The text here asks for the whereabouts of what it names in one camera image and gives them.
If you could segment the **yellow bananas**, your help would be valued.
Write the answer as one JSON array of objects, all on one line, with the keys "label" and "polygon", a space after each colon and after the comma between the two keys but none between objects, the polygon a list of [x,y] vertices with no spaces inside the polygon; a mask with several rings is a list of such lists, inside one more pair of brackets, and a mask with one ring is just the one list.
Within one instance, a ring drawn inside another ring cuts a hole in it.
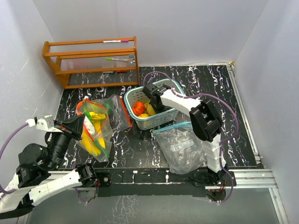
[{"label": "yellow bananas", "polygon": [[105,121],[107,118],[103,113],[85,112],[84,130],[79,141],[80,145],[91,155],[97,156],[96,146],[94,141],[97,139],[103,139],[98,136],[102,133],[102,120]]}]

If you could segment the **clear zip bag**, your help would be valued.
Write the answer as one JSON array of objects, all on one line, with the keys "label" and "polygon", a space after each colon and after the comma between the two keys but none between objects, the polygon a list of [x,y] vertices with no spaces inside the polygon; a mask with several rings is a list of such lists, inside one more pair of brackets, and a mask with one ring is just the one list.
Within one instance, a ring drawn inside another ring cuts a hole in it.
[{"label": "clear zip bag", "polygon": [[109,98],[101,99],[100,104],[102,105],[105,101],[112,101],[114,104],[114,111],[110,114],[108,113],[109,124],[112,128],[112,131],[120,132],[131,128],[132,123],[130,121],[122,96],[113,94]]},{"label": "clear zip bag", "polygon": [[77,104],[76,114],[85,115],[79,145],[98,162],[107,162],[113,135],[107,108],[86,96]]},{"label": "clear zip bag", "polygon": [[191,122],[181,122],[152,131],[167,161],[170,172],[184,175],[206,166],[202,141],[194,134]]}]

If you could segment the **green cucumber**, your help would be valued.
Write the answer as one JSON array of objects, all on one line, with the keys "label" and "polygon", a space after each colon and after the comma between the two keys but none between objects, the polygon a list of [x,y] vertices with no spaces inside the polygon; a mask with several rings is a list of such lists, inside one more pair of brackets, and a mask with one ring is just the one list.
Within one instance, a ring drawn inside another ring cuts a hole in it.
[{"label": "green cucumber", "polygon": [[106,150],[106,145],[105,145],[105,141],[103,139],[97,139],[94,141],[94,144],[97,148],[96,150],[96,155],[100,156],[100,155],[104,155],[105,159],[108,160],[109,155],[108,155],[108,151]]}]

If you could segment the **clear zip top bag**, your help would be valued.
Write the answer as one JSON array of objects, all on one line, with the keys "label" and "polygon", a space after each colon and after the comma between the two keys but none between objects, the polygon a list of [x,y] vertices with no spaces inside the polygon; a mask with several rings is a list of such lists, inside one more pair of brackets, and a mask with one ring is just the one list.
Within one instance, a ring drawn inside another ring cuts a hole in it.
[{"label": "clear zip top bag", "polygon": [[112,101],[114,104],[114,111],[110,114],[108,113],[109,124],[112,128],[112,131],[120,132],[131,128],[132,123],[130,121],[122,96],[113,94],[109,98],[101,99],[100,104],[102,105],[105,101]]}]

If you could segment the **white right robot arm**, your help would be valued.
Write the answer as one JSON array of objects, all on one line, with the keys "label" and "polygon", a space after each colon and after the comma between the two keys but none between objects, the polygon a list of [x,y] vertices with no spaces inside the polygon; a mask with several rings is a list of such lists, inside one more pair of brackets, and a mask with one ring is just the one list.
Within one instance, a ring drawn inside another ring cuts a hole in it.
[{"label": "white right robot arm", "polygon": [[190,118],[193,132],[202,141],[207,155],[207,168],[211,170],[208,173],[209,182],[213,185],[221,184],[225,180],[222,167],[226,165],[220,153],[223,122],[213,102],[182,95],[167,85],[157,87],[150,83],[142,91],[156,111],[170,107]]}]

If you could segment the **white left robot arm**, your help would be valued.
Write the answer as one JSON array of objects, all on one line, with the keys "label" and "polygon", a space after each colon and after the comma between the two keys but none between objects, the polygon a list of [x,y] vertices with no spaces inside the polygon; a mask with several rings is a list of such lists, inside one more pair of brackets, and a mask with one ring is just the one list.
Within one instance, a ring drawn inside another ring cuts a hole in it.
[{"label": "white left robot arm", "polygon": [[51,196],[75,187],[95,184],[97,178],[90,163],[76,165],[71,172],[44,183],[51,172],[60,167],[70,141],[82,139],[86,121],[84,114],[65,121],[54,120],[52,115],[37,116],[26,120],[8,137],[1,153],[10,140],[27,126],[45,131],[46,145],[31,143],[19,153],[19,166],[12,180],[5,188],[0,188],[1,219],[24,216]]}]

